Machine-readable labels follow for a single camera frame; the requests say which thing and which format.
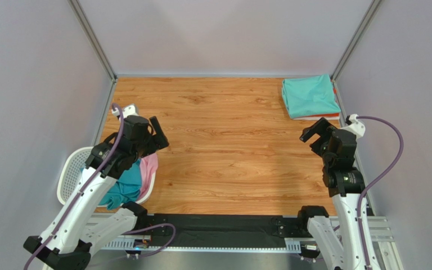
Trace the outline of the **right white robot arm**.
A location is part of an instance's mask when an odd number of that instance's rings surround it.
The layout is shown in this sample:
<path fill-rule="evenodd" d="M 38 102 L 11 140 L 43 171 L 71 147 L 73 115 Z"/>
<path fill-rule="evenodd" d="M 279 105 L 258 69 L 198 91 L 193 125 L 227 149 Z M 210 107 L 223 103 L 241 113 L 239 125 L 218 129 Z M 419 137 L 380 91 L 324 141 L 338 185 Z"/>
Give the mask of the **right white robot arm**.
<path fill-rule="evenodd" d="M 305 128 L 300 136 L 307 142 L 314 135 L 319 138 L 310 144 L 311 150 L 323 162 L 322 179 L 336 209 L 339 222 L 338 236 L 329 215 L 322 206 L 304 206 L 298 213 L 307 231 L 316 241 L 328 269 L 380 269 L 371 240 L 367 200 L 363 191 L 362 173 L 354 166 L 357 139 L 363 137 L 365 125 L 356 114 L 346 119 L 346 126 L 338 128 L 320 118 Z"/>

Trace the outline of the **teal t shirt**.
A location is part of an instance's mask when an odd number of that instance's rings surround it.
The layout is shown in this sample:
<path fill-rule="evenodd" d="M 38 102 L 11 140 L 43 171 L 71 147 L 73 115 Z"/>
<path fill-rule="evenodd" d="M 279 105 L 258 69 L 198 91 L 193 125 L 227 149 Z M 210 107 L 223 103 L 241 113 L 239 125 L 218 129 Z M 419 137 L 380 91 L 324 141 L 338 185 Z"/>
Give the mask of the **teal t shirt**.
<path fill-rule="evenodd" d="M 141 160 L 137 160 L 129 170 L 123 172 L 119 180 L 107 191 L 99 206 L 113 210 L 128 202 L 135 202 L 142 187 Z"/>

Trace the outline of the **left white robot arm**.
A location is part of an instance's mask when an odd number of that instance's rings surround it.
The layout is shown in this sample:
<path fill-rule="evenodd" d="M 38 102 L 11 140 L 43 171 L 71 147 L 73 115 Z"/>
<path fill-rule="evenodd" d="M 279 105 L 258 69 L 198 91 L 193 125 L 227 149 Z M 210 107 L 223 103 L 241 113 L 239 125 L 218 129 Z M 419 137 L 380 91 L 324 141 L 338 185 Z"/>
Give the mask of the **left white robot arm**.
<path fill-rule="evenodd" d="M 31 256 L 24 268 L 39 259 L 52 269 L 86 269 L 91 257 L 113 239 L 137 226 L 147 210 L 126 202 L 112 216 L 87 228 L 86 224 L 108 190 L 140 158 L 169 146 L 157 117 L 120 116 L 117 133 L 94 146 L 85 162 L 82 180 L 51 224 L 29 236 L 23 247 Z"/>

